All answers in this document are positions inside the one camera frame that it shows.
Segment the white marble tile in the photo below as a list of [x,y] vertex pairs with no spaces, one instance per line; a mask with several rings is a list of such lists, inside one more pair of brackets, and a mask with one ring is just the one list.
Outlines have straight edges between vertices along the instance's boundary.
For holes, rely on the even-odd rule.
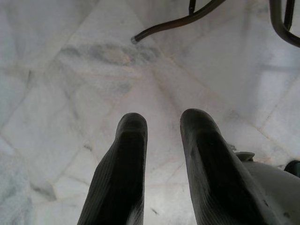
[[206,111],[217,121],[230,110],[229,104],[170,60],[161,59],[152,67],[158,84],[180,115],[189,108],[196,108]]
[[281,147],[265,137],[256,128],[231,111],[217,122],[224,139],[233,145],[236,151],[248,151],[255,154],[254,161],[271,165],[286,165],[291,156]]
[[72,162],[83,146],[78,118],[73,110],[65,107],[59,112],[40,137],[36,155],[29,161],[49,182],[53,182]]
[[244,14],[174,59],[259,128],[299,75],[299,56],[272,26]]
[[54,201],[35,206],[35,225],[77,224],[85,196],[77,196],[63,201]]
[[300,80],[298,79],[262,128],[295,158],[300,158]]
[[1,131],[49,181],[58,177],[83,145],[81,121],[76,109],[67,105],[83,82],[54,60],[44,74],[36,75],[30,92]]
[[184,161],[179,115],[156,81],[146,75],[105,119],[94,133],[90,146],[98,159],[114,141],[117,124],[126,113],[140,113],[148,124],[146,184],[161,184],[172,176]]
[[196,225],[188,184],[146,186],[144,224]]
[[112,104],[94,87],[85,84],[72,95],[67,106],[78,120],[82,136],[88,138],[101,126]]
[[[145,28],[179,19],[188,15],[189,1],[182,0],[127,0],[135,13],[141,19]],[[209,0],[196,1],[196,9],[200,9]],[[246,1],[227,0],[213,12],[191,24],[159,32],[151,35],[165,56],[180,51],[191,41],[205,36],[207,33],[226,22],[233,16],[242,13]],[[143,29],[132,34],[137,35]]]
[[1,224],[32,224],[29,179],[19,157],[0,155]]
[[52,181],[71,162],[83,138],[76,114],[63,106],[65,95],[47,88],[33,89],[1,133]]
[[8,15],[0,2],[0,67],[11,66],[16,62],[17,49],[13,39],[13,29],[9,24]]
[[21,155],[34,159],[41,150],[44,133],[66,102],[63,90],[39,85],[28,93],[1,133]]
[[29,74],[16,67],[0,68],[0,129],[26,96]]
[[4,36],[8,53],[17,53],[18,62],[31,68],[43,68],[79,27],[97,0],[11,0],[3,9],[11,30]]
[[54,189],[58,199],[69,198],[76,195],[86,196],[89,186],[74,178],[62,175],[54,184]]
[[0,136],[0,153],[10,155],[10,156],[17,155],[15,149],[1,136]]
[[123,1],[102,0],[59,53],[59,59],[85,76],[140,77],[134,67],[155,61],[159,55],[150,39],[133,45],[132,35],[143,29]]
[[90,146],[85,145],[85,147],[78,152],[77,156],[64,173],[69,177],[90,184],[97,167],[97,160],[92,151],[93,149],[91,149]]

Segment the metal frame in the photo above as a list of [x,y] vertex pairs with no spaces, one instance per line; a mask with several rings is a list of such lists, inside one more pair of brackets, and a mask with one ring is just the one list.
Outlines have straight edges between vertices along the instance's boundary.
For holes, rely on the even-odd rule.
[[181,27],[181,26],[187,25],[189,23],[192,23],[196,20],[199,20],[202,17],[206,16],[208,13],[212,12],[215,8],[217,8],[219,5],[221,5],[224,1],[226,1],[226,0],[211,0],[203,8],[194,12],[196,0],[190,0],[188,16],[150,27],[150,28],[142,31],[138,35],[132,37],[131,42],[133,44],[136,44],[151,34],[154,34],[154,33],[157,33],[157,32],[163,31],[163,30]]
[[[190,0],[189,7],[188,7],[188,12],[189,12],[188,16],[150,27],[142,31],[138,35],[132,37],[131,42],[133,44],[137,44],[139,41],[141,41],[142,39],[146,38],[151,34],[163,30],[181,27],[189,23],[192,23],[194,21],[197,21],[202,17],[206,16],[208,13],[212,12],[224,1],[226,0],[211,0],[203,8],[195,12],[196,0]],[[284,41],[296,47],[300,47],[300,38],[289,31],[291,29],[292,22],[293,22],[295,0],[287,0],[286,2],[284,22],[282,22],[282,18],[281,18],[281,4],[282,4],[281,0],[270,0],[270,17],[271,17],[272,26],[275,32]]]
[[270,16],[275,32],[286,42],[300,48],[300,38],[289,30],[293,22],[295,0],[287,0],[285,21],[281,18],[281,0],[270,0]]

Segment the marble floor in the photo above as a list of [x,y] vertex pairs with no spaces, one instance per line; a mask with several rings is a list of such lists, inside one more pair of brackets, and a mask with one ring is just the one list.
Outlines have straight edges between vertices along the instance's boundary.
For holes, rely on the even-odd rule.
[[[188,108],[212,115],[234,151],[278,168],[300,159],[300,49],[276,35],[267,1],[228,0],[131,44],[185,5],[0,0],[0,224],[76,224],[128,112],[148,123],[145,225],[196,224],[179,129]],[[300,33],[300,14],[294,23]]]

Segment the black metal bar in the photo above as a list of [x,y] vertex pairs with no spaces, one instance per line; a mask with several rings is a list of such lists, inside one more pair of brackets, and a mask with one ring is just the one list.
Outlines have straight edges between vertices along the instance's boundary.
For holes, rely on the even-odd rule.
[[292,26],[294,7],[295,7],[295,0],[286,1],[284,25],[287,30],[290,30]]
[[189,23],[192,23],[196,20],[199,20],[202,17],[206,16],[211,11],[213,11],[219,5],[221,5],[224,1],[226,1],[226,0],[211,0],[208,4],[206,4],[204,7],[202,7],[201,9],[199,9],[192,15],[185,16],[181,19],[161,23],[161,24],[155,25],[153,27],[150,27],[150,28],[142,31],[138,35],[132,37],[131,42],[133,44],[136,44],[151,34],[154,34],[154,33],[157,33],[157,32],[163,31],[163,30],[181,27],[181,26],[187,25]]
[[300,47],[300,38],[288,31],[281,18],[281,0],[270,0],[270,16],[275,32],[286,42]]
[[195,12],[196,0],[190,0],[188,6],[188,14],[192,15]]

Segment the tile grout line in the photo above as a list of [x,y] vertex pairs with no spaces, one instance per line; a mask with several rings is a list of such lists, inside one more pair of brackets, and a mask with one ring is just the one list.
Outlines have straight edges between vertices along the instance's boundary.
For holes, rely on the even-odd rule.
[[287,91],[285,91],[285,93],[280,97],[280,99],[278,100],[278,102],[276,103],[276,105],[274,106],[274,108],[272,109],[272,111],[269,113],[269,115],[267,116],[266,120],[262,123],[262,125],[259,127],[259,130],[263,130],[265,128],[265,126],[267,125],[270,117],[274,114],[274,112],[278,109],[279,105],[283,103],[284,99],[288,96],[288,94],[292,91],[292,89],[294,88],[294,86],[296,86],[296,83],[298,82],[298,80],[300,80],[300,75],[294,80],[294,82],[292,83],[292,85],[289,87],[289,89]]

